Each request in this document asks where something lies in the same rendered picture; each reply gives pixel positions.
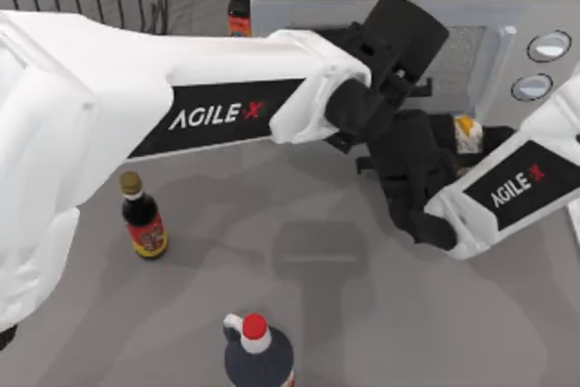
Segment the yellow and white bottle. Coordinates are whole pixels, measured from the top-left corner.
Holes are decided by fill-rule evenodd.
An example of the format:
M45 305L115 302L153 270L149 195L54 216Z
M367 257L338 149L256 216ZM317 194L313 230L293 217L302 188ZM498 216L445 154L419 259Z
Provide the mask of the yellow and white bottle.
M467 115L453 118L456 151L459 155L479 154L483 151L483 127Z

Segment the microwave oven door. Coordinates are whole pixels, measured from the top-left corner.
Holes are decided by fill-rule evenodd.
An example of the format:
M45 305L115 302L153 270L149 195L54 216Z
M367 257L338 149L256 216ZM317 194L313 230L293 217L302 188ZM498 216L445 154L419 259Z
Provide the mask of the microwave oven door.
M332 37L351 22L361 22L374 4L374 0L254 0L253 30L267 35L283 28L313 29ZM461 1L422 0L419 5L448 27L449 39L420 80L421 96L408 98L404 107L472 115L467 89L473 63L486 30L501 25L496 20L487 24ZM489 121L492 107L493 102L482 122Z

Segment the grey microwave knob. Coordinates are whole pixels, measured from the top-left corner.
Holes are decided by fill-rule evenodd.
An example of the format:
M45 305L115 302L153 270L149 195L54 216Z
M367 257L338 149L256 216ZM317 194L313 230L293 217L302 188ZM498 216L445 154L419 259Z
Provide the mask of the grey microwave knob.
M549 75L537 73L517 79L511 86L511 94L518 101L532 102L546 97L552 87Z
M550 63L560 59L572 46L572 37L554 30L535 37L527 46L527 57L535 63Z

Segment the dark bottle with pink cap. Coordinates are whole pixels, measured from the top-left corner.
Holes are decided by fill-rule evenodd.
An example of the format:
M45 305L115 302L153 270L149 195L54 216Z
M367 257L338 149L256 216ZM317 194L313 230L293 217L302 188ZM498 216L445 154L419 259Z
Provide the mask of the dark bottle with pink cap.
M252 35L250 0L229 0L227 7L227 29L232 37Z

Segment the dark bottle with red cap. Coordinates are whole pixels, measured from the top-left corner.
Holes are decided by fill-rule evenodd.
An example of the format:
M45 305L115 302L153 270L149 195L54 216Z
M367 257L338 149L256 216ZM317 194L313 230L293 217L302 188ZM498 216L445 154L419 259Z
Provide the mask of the dark bottle with red cap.
M295 387L294 347L263 315L227 314L223 334L230 387Z

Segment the dark bottle with gold cap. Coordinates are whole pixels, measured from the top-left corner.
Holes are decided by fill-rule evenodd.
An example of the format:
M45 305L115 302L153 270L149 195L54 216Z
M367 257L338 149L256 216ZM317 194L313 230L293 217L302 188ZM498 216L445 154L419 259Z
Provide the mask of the dark bottle with gold cap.
M157 201L145 191L136 171L123 172L120 186L121 215L135 252L144 259L162 256L168 248L168 234Z

